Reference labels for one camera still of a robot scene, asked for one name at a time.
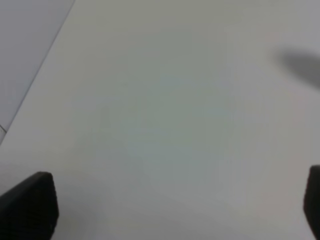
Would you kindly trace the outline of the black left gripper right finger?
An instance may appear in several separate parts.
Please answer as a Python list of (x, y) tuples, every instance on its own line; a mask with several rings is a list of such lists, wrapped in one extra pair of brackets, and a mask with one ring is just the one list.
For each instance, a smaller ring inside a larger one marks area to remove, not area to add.
[(320, 239), (320, 166), (309, 169), (303, 198), (303, 210), (307, 223), (316, 240)]

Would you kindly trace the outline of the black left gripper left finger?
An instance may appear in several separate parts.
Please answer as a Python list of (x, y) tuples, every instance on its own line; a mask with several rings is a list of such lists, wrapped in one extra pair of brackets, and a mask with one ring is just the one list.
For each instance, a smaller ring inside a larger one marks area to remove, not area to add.
[(2, 240), (50, 240), (58, 218), (58, 198), (49, 172), (37, 172), (0, 196)]

